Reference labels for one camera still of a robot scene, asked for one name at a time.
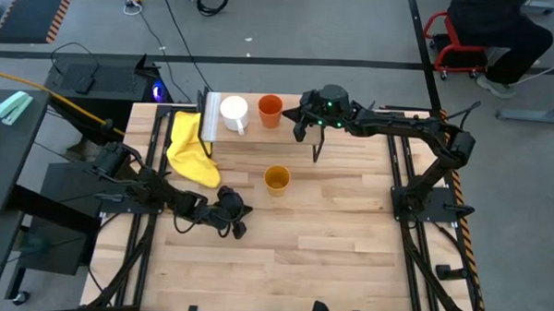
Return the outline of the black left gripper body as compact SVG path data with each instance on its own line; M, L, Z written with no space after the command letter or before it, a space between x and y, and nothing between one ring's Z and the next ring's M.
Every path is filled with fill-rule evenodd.
M216 227L225 228L228 224L242 221L244 200L233 188L222 186L217 194L218 200L212 210L212 221Z

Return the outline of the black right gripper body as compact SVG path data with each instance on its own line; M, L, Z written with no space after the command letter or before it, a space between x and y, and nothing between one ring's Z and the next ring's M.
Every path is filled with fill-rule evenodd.
M351 103L341 86L328 84L320 90L305 92L301 98L300 125L342 128L349 123Z

